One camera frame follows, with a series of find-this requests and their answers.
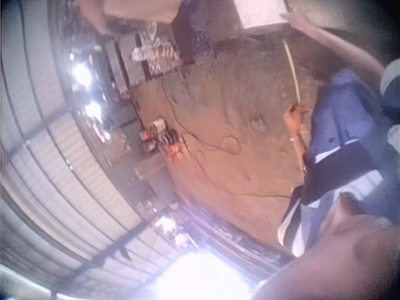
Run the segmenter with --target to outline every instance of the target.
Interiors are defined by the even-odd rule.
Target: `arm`
[[[291,141],[293,142],[294,150],[296,151],[297,161],[299,162],[300,169],[302,173],[304,173],[304,156],[308,151],[306,143],[303,141],[303,138],[300,134],[298,134],[296,137],[292,136]]]
[[[360,78],[373,86],[379,87],[385,68],[367,51],[321,29],[310,22],[306,16],[284,14],[282,17],[289,21],[292,27],[335,52],[350,65],[352,70],[356,72]]]
[[[303,123],[304,109],[298,104],[292,104],[283,114],[283,121],[290,134],[290,140],[293,142],[296,151],[297,160],[302,173],[304,173],[304,155],[308,148],[300,134],[301,124]]]

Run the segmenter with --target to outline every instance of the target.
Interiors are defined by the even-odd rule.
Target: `corrugated metal roof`
[[[57,79],[49,38],[46,0],[23,0],[26,50],[35,86],[37,100],[43,116],[49,116],[65,105],[63,92]]]
[[[49,37],[48,2],[14,1],[4,12],[2,263],[75,296],[130,295],[179,253],[148,227],[125,245],[130,259],[115,248],[104,264],[91,262],[147,222],[109,180],[73,116],[54,117],[66,102]],[[75,276],[80,268],[84,272]]]
[[[108,217],[104,220],[109,224],[118,223],[125,229],[137,225],[141,218],[106,177],[71,115],[60,118],[50,126],[50,130],[63,156],[72,166],[73,172],[90,191],[92,197],[108,212]]]
[[[1,20],[1,61],[7,74],[4,81],[21,130],[27,133],[41,122],[41,118],[29,81],[24,52],[24,29],[17,2],[10,1],[4,12]]]
[[[3,75],[1,76],[1,86],[1,142],[5,150],[10,151],[21,140],[21,135],[10,108],[6,89],[4,89]]]

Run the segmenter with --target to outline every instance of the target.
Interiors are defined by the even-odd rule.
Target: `bright light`
[[[176,229],[176,224],[174,220],[169,219],[168,217],[161,217],[161,219],[158,220],[155,225],[156,227],[162,226],[162,230],[166,233]]]
[[[101,119],[101,106],[98,103],[94,101],[90,102],[85,106],[85,111],[89,118],[96,118],[100,123],[103,123]]]
[[[191,253],[157,281],[160,300],[249,300],[249,286],[217,257]]]
[[[177,246],[180,245],[187,245],[188,244],[188,237],[185,234],[179,233],[176,237],[175,237],[175,244]]]
[[[77,64],[72,73],[79,84],[88,87],[92,83],[92,74],[84,64]]]

